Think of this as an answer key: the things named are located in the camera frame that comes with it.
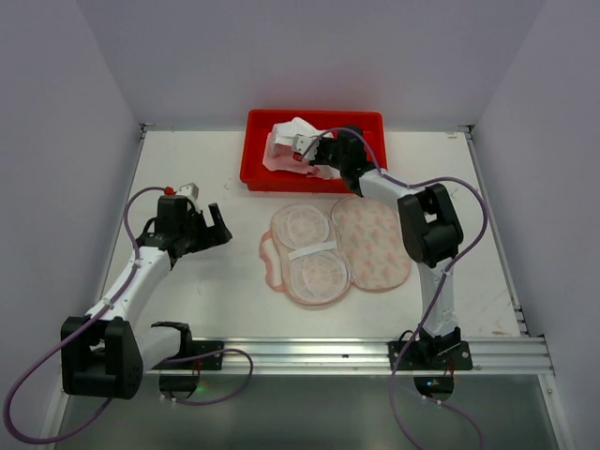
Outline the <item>white bra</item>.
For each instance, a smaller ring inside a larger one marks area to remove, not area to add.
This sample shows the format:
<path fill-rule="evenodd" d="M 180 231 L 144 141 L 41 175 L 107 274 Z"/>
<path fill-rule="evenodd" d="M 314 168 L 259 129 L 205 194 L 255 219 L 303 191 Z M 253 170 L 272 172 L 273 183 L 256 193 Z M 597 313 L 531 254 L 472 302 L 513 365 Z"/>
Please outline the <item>white bra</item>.
<path fill-rule="evenodd" d="M 267 143 L 270 149 L 275 149 L 278 146 L 291 147 L 296 135 L 316 136 L 320 133 L 319 129 L 301 117 L 296 116 L 291 121 L 275 123 L 271 128 Z"/>

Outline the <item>pink bra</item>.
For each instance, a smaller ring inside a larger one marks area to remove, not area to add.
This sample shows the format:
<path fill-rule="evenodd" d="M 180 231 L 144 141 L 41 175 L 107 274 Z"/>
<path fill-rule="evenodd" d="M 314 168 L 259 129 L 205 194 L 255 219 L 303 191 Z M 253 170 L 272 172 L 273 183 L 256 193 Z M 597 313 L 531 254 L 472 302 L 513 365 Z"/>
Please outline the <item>pink bra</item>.
<path fill-rule="evenodd" d="M 271 133 L 267 134 L 262 165 L 270 172 L 296 173 L 323 180 L 341 179 L 340 173 L 336 169 L 326 166 L 310 166 L 305 160 L 294 159 L 292 147 L 276 143 Z"/>

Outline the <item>floral mesh laundry bag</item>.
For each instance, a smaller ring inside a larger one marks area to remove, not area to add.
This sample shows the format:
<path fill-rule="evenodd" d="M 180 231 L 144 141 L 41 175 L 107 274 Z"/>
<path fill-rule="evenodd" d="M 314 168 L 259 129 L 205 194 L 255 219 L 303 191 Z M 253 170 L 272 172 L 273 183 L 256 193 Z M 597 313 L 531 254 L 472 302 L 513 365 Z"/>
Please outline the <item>floral mesh laundry bag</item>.
<path fill-rule="evenodd" d="M 336 202 L 328 213 L 310 204 L 283 207 L 262 235 L 259 256 L 272 290 L 315 308 L 335 303 L 350 288 L 392 291 L 412 267 L 398 214 L 356 196 Z"/>

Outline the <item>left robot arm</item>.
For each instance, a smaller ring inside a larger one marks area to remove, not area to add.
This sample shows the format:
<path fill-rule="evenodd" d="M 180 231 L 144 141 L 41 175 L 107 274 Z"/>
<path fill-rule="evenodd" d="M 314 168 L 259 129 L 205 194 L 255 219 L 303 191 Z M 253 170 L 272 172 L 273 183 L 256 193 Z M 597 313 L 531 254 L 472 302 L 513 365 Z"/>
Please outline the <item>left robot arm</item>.
<path fill-rule="evenodd" d="M 61 328 L 62 384 L 72 396 L 131 399 L 143 375 L 192 355 L 188 324 L 155 322 L 136 333 L 135 325 L 160 282 L 188 254 L 229 243 L 233 236 L 217 204 L 203 210 L 191 197 L 162 195 L 157 212 L 133 241 L 126 268 L 104 296 Z"/>

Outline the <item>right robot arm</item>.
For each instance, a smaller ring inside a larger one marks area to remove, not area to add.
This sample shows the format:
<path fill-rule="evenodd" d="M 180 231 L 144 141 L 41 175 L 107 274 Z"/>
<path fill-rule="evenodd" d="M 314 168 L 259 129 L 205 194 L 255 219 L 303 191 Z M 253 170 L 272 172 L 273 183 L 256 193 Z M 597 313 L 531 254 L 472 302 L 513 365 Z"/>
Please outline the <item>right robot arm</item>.
<path fill-rule="evenodd" d="M 399 216 L 402 243 L 417 264 L 423 313 L 415 336 L 398 352 L 407 365 L 432 368 L 461 342 L 452 269 L 464 234 L 447 189 L 442 184 L 408 187 L 380 167 L 362 133 L 338 127 L 311 139 L 300 152 L 310 165 L 336 169 L 356 195 L 376 200 Z"/>

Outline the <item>red plastic tray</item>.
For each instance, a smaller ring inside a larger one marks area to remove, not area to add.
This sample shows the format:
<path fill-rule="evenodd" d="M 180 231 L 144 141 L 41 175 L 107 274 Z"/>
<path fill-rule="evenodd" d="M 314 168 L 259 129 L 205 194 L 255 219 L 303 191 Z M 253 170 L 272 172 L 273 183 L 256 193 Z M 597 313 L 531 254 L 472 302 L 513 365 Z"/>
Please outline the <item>red plastic tray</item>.
<path fill-rule="evenodd" d="M 248 113 L 246 137 L 241 157 L 240 180 L 250 191 L 346 193 L 342 181 L 324 180 L 287 171 L 270 171 L 263 165 L 267 135 L 276 123 L 300 117 L 317 129 L 357 126 L 362 129 L 378 163 L 387 166 L 383 116 L 378 112 L 327 110 L 254 109 Z"/>

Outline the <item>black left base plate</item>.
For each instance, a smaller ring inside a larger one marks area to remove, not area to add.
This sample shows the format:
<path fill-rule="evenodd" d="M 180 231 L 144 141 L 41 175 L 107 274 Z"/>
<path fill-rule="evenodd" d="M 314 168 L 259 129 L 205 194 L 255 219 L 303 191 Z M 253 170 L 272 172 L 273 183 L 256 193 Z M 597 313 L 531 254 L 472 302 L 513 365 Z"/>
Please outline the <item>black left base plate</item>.
<path fill-rule="evenodd" d="M 189 366 L 198 372 L 220 371 L 222 369 L 223 356 L 220 353 L 224 349 L 221 340 L 193 340 L 190 356 L 200 356 L 189 363 Z"/>

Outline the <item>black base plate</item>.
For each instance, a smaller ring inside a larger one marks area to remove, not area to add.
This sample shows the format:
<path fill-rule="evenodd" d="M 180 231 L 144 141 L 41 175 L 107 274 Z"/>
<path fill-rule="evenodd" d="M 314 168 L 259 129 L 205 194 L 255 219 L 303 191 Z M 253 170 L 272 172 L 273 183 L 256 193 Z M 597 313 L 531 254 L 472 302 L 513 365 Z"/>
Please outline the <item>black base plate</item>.
<path fill-rule="evenodd" d="M 198 372 L 220 371 L 222 369 L 223 356 L 220 353 L 224 349 L 221 340 L 193 340 L 190 356 L 200 356 L 189 363 L 189 366 Z"/>
<path fill-rule="evenodd" d="M 409 342 L 413 334 L 405 331 L 399 339 L 387 342 L 390 368 L 397 365 L 403 371 L 427 370 L 472 370 L 473 360 L 469 343 L 462 339 L 459 327 L 443 336 L 431 337 L 422 330 L 415 341 Z"/>

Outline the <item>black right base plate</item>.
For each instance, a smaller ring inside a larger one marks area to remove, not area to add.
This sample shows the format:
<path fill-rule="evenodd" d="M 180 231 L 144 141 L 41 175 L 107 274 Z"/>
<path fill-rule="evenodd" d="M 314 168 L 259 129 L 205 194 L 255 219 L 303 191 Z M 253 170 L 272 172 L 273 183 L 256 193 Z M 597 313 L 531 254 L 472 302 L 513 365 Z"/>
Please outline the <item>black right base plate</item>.
<path fill-rule="evenodd" d="M 462 339 L 459 327 L 443 336 L 431 337 L 422 330 L 415 341 L 409 342 L 413 334 L 405 331 L 399 339 L 387 342 L 390 368 L 397 365 L 403 371 L 427 370 L 472 370 L 473 360 L 469 343 Z"/>

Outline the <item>aluminium mounting rail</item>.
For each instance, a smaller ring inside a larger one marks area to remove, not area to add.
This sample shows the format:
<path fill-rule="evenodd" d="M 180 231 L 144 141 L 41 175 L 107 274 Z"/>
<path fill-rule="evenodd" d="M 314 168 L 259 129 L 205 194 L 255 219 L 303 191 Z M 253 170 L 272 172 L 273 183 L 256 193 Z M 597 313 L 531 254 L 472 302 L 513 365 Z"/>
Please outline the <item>aluminium mounting rail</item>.
<path fill-rule="evenodd" d="M 541 337 L 469 337 L 469 348 L 432 370 L 401 375 L 550 375 L 554 367 Z M 224 342 L 248 353 L 256 375 L 383 376 L 392 369 L 386 338 L 252 338 Z"/>

